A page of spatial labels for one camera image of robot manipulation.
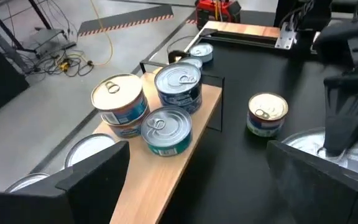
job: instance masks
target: tuna can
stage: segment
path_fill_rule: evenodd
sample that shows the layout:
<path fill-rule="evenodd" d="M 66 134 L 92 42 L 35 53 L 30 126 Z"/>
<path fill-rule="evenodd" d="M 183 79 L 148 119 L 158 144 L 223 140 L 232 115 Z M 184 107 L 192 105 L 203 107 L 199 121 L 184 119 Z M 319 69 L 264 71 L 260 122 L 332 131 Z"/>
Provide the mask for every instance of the tuna can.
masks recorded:
<path fill-rule="evenodd" d="M 146 108 L 142 116 L 133 122 L 129 124 L 123 124 L 123 125 L 112 125 L 107 122 L 107 124 L 110 125 L 110 128 L 116 135 L 120 138 L 133 138 L 138 135 L 140 135 L 140 129 L 142 126 L 142 122 L 144 118 L 150 113 L 149 107 Z"/>
<path fill-rule="evenodd" d="M 65 159 L 65 168 L 107 149 L 114 143 L 116 143 L 114 139 L 107 134 L 91 134 L 81 139 L 68 152 Z"/>
<path fill-rule="evenodd" d="M 203 63 L 209 62 L 213 58 L 214 47 L 211 44 L 201 43 L 190 49 L 190 55 L 200 58 Z"/>
<path fill-rule="evenodd" d="M 288 113 L 288 104 L 274 93 L 258 93 L 248 102 L 247 127 L 260 137 L 278 134 Z"/>
<path fill-rule="evenodd" d="M 20 180 L 16 181 L 14 184 L 12 184 L 10 187 L 8 187 L 5 192 L 15 192 L 16 190 L 22 189 L 28 185 L 34 184 L 35 182 L 38 182 L 42 179 L 45 179 L 49 177 L 48 174 L 43 173 L 36 173 L 36 174 L 30 174 L 27 175 Z"/>
<path fill-rule="evenodd" d="M 136 75 L 120 74 L 102 81 L 92 91 L 93 106 L 109 124 L 128 124 L 147 108 L 142 80 Z"/>
<path fill-rule="evenodd" d="M 325 128 L 316 128 L 293 134 L 284 139 L 283 143 L 358 173 L 358 141 L 341 155 L 330 157 L 323 147 L 324 140 Z"/>
<path fill-rule="evenodd" d="M 179 62 L 189 63 L 196 66 L 200 70 L 203 68 L 203 61 L 198 57 L 185 57 L 180 59 Z"/>
<path fill-rule="evenodd" d="M 191 142 L 190 114 L 177 106 L 159 108 L 144 119 L 142 137 L 156 155 L 180 154 Z"/>
<path fill-rule="evenodd" d="M 193 114 L 202 104 L 201 72 L 194 65 L 170 64 L 158 72 L 154 83 L 164 106 L 179 106 Z"/>

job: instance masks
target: tin can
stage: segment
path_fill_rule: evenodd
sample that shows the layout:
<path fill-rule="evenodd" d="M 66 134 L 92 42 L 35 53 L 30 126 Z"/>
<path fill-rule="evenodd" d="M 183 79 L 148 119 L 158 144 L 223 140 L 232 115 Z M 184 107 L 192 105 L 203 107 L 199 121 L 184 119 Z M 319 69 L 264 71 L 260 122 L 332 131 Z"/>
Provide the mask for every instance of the tin can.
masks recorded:
<path fill-rule="evenodd" d="M 78 141 L 68 152 L 65 159 L 65 168 L 80 162 L 116 143 L 107 134 L 91 134 Z"/>
<path fill-rule="evenodd" d="M 42 179 L 45 179 L 49 177 L 48 174 L 44 174 L 44 173 L 36 173 L 36 174 L 30 174 L 27 175 L 23 178 L 21 178 L 20 180 L 16 181 L 14 184 L 12 184 L 11 186 L 9 186 L 5 192 L 15 192 L 19 189 L 22 189 L 28 185 L 34 184 L 35 182 L 38 182 Z"/>
<path fill-rule="evenodd" d="M 206 63 L 213 59 L 213 51 L 214 47 L 211 44 L 201 43 L 190 49 L 190 55 L 198 57 L 203 61 L 203 63 Z"/>
<path fill-rule="evenodd" d="M 316 128 L 293 134 L 282 143 L 358 173 L 358 141 L 349 149 L 344 150 L 341 155 L 330 157 L 323 147 L 324 140 L 325 128 Z"/>
<path fill-rule="evenodd" d="M 142 80 L 136 75 L 120 74 L 102 81 L 92 91 L 93 106 L 109 124 L 128 124 L 147 108 Z"/>
<path fill-rule="evenodd" d="M 108 125 L 110 125 L 110 128 L 116 135 L 120 138 L 133 138 L 140 135 L 140 129 L 142 126 L 142 122 L 144 118 L 150 113 L 149 107 L 146 108 L 142 116 L 134 121 L 132 121 L 129 124 L 123 124 L 123 125 L 113 125 L 106 122 Z"/>
<path fill-rule="evenodd" d="M 203 102 L 201 72 L 189 63 L 177 62 L 164 67 L 154 83 L 164 106 L 179 106 L 193 114 Z"/>
<path fill-rule="evenodd" d="M 159 108 L 144 119 L 141 133 L 154 154 L 180 154 L 191 142 L 190 114 L 177 106 Z"/>
<path fill-rule="evenodd" d="M 198 57 L 185 57 L 180 59 L 179 62 L 189 63 L 190 65 L 196 66 L 200 70 L 203 68 L 203 61 Z"/>
<path fill-rule="evenodd" d="M 247 127 L 260 137 L 272 137 L 283 126 L 288 104 L 274 93 L 258 93 L 248 102 Z"/>

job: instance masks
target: gray floor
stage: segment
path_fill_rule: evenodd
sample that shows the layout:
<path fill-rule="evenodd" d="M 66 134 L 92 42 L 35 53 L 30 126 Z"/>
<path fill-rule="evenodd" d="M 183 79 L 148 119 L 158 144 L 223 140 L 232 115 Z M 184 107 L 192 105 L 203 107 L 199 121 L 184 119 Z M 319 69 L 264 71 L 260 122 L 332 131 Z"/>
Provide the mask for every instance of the gray floor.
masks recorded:
<path fill-rule="evenodd" d="M 89 0 L 55 0 L 67 18 L 77 28 L 81 22 L 95 19 Z M 131 12 L 148 7 L 150 4 L 94 0 L 101 17 Z M 193 4 L 194 0 L 148 0 L 175 4 Z M 61 27 L 52 18 L 46 1 L 40 0 L 55 27 Z M 277 0 L 243 0 L 245 10 L 275 10 Z M 24 40 L 35 32 L 34 27 L 42 27 L 27 0 L 9 2 L 16 37 Z M 108 32 L 113 44 L 114 55 L 110 63 L 96 67 L 85 77 L 68 78 L 64 75 L 40 77 L 29 80 L 34 83 L 28 90 L 14 98 L 0 109 L 0 190 L 6 189 L 15 180 L 27 175 L 91 110 L 90 92 L 102 79 L 117 73 L 131 72 L 163 39 L 192 13 L 188 7 L 173 7 L 173 19 L 153 22 Z M 12 29 L 6 5 L 0 7 L 0 17 L 8 28 Z M 62 17 L 56 16 L 63 23 Z M 186 35 L 195 35 L 194 25 L 185 25 L 170 41 Z M 173 49 L 182 49 L 191 40 L 185 39 L 173 45 Z M 103 62 L 109 56 L 108 40 L 104 34 L 89 35 L 78 39 L 77 49 L 84 50 L 94 62 Z M 167 61 L 166 46 L 157 52 L 154 61 Z M 69 148 L 83 136 L 91 134 L 100 123 L 99 116 L 93 118 L 85 128 L 59 153 L 45 168 L 44 172 L 52 174 L 63 166 L 64 157 Z"/>

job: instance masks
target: red device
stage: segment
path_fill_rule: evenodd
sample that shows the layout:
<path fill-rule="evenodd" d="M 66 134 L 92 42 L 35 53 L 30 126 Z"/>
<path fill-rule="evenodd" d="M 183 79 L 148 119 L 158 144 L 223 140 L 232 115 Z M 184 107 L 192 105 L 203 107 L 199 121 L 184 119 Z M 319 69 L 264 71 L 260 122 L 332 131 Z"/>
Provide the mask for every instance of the red device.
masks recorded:
<path fill-rule="evenodd" d="M 218 12 L 218 18 L 216 18 L 216 1 L 213 0 L 197 0 L 196 5 L 196 20 L 197 28 L 202 29 L 208 21 L 221 21 L 220 14 Z M 221 1 L 222 21 L 240 23 L 240 11 L 241 6 L 237 1 Z"/>

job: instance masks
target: can lid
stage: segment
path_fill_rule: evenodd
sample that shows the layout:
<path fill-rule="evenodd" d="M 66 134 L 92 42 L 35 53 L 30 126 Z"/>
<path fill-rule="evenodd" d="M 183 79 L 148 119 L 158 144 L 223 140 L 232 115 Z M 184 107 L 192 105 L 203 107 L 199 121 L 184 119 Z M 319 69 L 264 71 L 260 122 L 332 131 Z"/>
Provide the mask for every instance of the can lid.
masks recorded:
<path fill-rule="evenodd" d="M 49 177 L 48 174 L 44 173 L 36 173 L 36 174 L 30 174 L 27 175 L 20 180 L 16 181 L 14 184 L 12 184 L 10 187 L 8 187 L 5 192 L 15 192 L 16 190 L 22 189 L 28 185 L 34 184 L 35 182 L 38 182 L 42 179 L 45 179 Z"/>
<path fill-rule="evenodd" d="M 177 62 L 161 69 L 154 82 L 159 91 L 175 94 L 192 89 L 200 79 L 201 72 L 196 66 Z"/>
<path fill-rule="evenodd" d="M 120 74 L 102 81 L 92 91 L 91 100 L 100 110 L 114 110 L 132 103 L 142 91 L 142 80 L 132 74 Z"/>
<path fill-rule="evenodd" d="M 249 100 L 248 107 L 252 114 L 266 121 L 278 120 L 288 113 L 287 101 L 274 93 L 254 95 Z"/>
<path fill-rule="evenodd" d="M 155 147 L 170 147 L 191 132 L 191 117 L 177 106 L 164 106 L 151 112 L 142 123 L 142 137 Z"/>
<path fill-rule="evenodd" d="M 65 159 L 65 167 L 70 167 L 89 156 L 92 156 L 115 143 L 107 134 L 91 134 L 78 141 L 68 152 Z"/>
<path fill-rule="evenodd" d="M 358 141 L 340 156 L 329 157 L 323 147 L 324 140 L 325 128 L 316 128 L 296 133 L 284 139 L 283 143 L 358 173 Z"/>
<path fill-rule="evenodd" d="M 179 62 L 189 63 L 200 69 L 203 66 L 203 61 L 198 57 L 185 57 L 179 60 Z"/>
<path fill-rule="evenodd" d="M 190 54 L 191 56 L 203 57 L 212 53 L 213 50 L 214 47 L 211 44 L 200 43 L 190 49 Z"/>

